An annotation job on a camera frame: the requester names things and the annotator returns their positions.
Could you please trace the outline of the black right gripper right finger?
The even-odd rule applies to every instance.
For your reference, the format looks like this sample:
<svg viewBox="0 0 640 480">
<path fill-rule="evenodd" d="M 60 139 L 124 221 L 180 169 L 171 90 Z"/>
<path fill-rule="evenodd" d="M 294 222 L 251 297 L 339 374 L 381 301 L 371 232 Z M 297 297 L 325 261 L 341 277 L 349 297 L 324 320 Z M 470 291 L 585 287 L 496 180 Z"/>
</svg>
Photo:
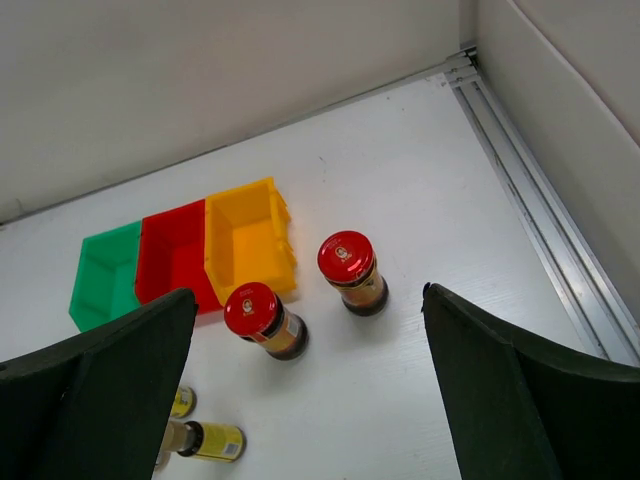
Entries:
<svg viewBox="0 0 640 480">
<path fill-rule="evenodd" d="M 464 479 L 636 479 L 639 370 L 553 342 L 445 287 L 424 325 Z"/>
</svg>

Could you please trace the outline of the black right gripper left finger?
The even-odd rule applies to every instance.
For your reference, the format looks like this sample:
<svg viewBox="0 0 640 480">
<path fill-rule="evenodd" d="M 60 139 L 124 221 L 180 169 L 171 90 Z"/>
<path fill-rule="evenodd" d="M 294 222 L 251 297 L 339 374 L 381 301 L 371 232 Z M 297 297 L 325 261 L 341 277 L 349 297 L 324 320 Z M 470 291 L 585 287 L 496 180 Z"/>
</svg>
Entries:
<svg viewBox="0 0 640 480">
<path fill-rule="evenodd" d="M 2 478 L 151 478 L 195 318 L 180 288 L 2 362 Z"/>
</svg>

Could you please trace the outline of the yellow-label oil bottle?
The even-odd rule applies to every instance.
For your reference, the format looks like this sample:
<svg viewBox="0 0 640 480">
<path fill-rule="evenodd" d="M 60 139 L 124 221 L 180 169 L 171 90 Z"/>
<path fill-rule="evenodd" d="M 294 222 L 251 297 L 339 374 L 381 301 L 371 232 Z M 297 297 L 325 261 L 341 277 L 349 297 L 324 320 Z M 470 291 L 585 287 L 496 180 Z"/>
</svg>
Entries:
<svg viewBox="0 0 640 480">
<path fill-rule="evenodd" d="M 189 386 L 179 386 L 171 407 L 170 417 L 182 419 L 188 417 L 195 409 L 197 395 Z"/>
<path fill-rule="evenodd" d="M 183 458 L 233 463 L 242 457 L 246 446 L 245 433 L 235 425 L 170 420 L 160 455 L 175 453 Z"/>
</svg>

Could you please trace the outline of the red-lid chili sauce jar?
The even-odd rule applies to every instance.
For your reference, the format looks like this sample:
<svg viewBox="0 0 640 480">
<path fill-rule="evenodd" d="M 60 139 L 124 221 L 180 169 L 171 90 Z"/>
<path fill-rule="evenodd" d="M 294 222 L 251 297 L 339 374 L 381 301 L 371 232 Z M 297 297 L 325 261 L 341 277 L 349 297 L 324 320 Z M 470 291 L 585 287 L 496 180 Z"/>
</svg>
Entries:
<svg viewBox="0 0 640 480">
<path fill-rule="evenodd" d="M 231 293 L 224 306 L 224 321 L 235 335 L 260 346 L 276 360 L 298 358 L 309 342 L 304 320 L 261 282 L 245 283 Z"/>
</svg>

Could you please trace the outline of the green plastic bin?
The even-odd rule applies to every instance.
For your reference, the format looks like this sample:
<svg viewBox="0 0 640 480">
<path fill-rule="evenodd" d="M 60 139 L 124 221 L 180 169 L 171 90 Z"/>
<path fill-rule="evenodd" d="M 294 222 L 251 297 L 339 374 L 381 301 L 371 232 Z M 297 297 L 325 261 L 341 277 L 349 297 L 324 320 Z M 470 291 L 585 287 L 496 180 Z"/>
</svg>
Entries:
<svg viewBox="0 0 640 480">
<path fill-rule="evenodd" d="M 140 307 L 135 294 L 142 223 L 83 240 L 69 314 L 87 332 Z"/>
</svg>

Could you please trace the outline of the red plastic bin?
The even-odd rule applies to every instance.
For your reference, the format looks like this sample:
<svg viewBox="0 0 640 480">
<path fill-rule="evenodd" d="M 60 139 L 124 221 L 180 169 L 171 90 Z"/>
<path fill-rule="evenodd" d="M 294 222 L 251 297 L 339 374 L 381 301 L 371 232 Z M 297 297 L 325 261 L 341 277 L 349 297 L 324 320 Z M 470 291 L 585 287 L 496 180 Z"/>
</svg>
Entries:
<svg viewBox="0 0 640 480">
<path fill-rule="evenodd" d="M 142 305 L 188 288 L 200 315 L 222 309 L 204 269 L 204 220 L 203 199 L 142 219 L 134 285 Z"/>
</svg>

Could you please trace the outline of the yellow plastic bin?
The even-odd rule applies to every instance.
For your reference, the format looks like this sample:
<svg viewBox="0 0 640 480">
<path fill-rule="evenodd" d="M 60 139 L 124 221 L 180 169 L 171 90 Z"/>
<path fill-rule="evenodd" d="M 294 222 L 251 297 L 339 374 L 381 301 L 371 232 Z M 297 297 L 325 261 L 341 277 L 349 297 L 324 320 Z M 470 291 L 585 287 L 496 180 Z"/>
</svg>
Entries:
<svg viewBox="0 0 640 480">
<path fill-rule="evenodd" d="M 296 289 L 290 221 L 271 177 L 205 198 L 204 269 L 221 304 L 249 282 L 279 294 Z"/>
</svg>

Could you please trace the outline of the aluminium table rail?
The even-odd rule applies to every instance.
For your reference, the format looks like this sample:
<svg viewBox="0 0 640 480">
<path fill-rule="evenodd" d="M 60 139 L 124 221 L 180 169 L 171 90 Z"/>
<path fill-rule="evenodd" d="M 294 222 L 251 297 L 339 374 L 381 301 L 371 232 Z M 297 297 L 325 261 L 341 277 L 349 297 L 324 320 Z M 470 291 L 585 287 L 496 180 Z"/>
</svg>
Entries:
<svg viewBox="0 0 640 480">
<path fill-rule="evenodd" d="M 638 323 L 485 83 L 476 49 L 449 57 L 445 76 L 587 352 L 638 365 Z"/>
</svg>

